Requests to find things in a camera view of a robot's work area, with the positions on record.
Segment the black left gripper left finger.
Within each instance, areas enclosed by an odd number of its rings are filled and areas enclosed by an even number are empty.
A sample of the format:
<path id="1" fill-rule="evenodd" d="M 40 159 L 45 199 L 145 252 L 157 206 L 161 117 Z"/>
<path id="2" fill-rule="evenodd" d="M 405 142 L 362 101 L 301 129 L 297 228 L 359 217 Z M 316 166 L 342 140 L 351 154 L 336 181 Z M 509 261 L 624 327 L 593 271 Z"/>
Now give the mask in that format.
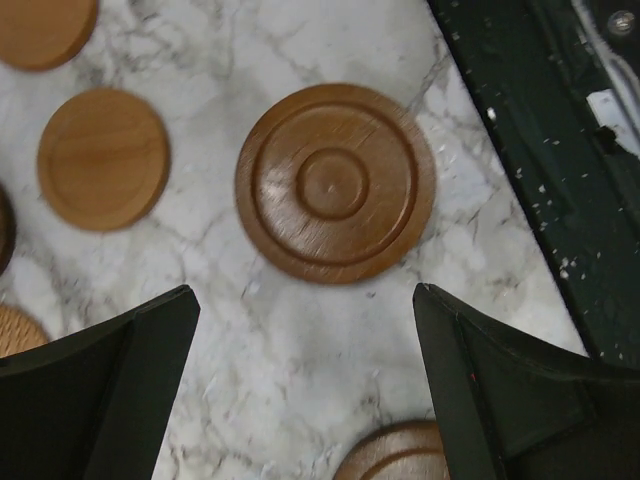
<path id="1" fill-rule="evenodd" d="M 3 358 L 2 478 L 151 478 L 199 314 L 181 285 Z"/>

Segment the dark walnut coaster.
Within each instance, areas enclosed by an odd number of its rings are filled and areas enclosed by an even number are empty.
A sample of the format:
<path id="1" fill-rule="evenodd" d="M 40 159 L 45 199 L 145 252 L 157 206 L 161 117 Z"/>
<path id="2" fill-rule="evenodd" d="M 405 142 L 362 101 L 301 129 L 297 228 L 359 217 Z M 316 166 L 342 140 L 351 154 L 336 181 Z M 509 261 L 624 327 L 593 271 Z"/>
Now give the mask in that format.
<path id="1" fill-rule="evenodd" d="M 0 188 L 0 273 L 7 269 L 16 243 L 16 220 L 11 201 L 4 187 Z"/>

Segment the light brown wooden coaster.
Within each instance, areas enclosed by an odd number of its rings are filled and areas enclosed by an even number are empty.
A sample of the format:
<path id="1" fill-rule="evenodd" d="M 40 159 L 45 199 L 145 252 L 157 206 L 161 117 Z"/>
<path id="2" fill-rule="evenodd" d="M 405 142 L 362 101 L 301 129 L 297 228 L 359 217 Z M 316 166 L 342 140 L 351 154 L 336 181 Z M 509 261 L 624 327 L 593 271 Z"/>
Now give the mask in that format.
<path id="1" fill-rule="evenodd" d="M 95 0 L 3 1 L 1 61 L 25 71 L 63 65 L 90 39 L 98 12 Z"/>

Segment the brown ringed wooden coaster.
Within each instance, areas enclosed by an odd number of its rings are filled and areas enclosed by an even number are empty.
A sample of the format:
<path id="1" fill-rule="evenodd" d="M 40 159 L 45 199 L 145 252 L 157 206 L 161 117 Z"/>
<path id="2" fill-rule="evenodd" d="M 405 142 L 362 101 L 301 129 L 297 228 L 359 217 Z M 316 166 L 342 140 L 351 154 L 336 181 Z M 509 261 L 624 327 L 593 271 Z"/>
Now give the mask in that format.
<path id="1" fill-rule="evenodd" d="M 334 480 L 449 479 L 437 423 L 412 420 L 380 428 L 344 457 Z"/>

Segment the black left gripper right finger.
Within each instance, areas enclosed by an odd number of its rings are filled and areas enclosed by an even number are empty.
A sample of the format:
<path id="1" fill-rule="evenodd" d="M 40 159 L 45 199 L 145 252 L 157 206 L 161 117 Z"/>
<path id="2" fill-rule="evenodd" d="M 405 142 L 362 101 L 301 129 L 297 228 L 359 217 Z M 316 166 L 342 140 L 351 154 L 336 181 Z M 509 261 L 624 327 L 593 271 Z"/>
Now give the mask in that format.
<path id="1" fill-rule="evenodd" d="M 454 479 L 636 479 L 639 373 L 419 284 L 413 309 Z"/>

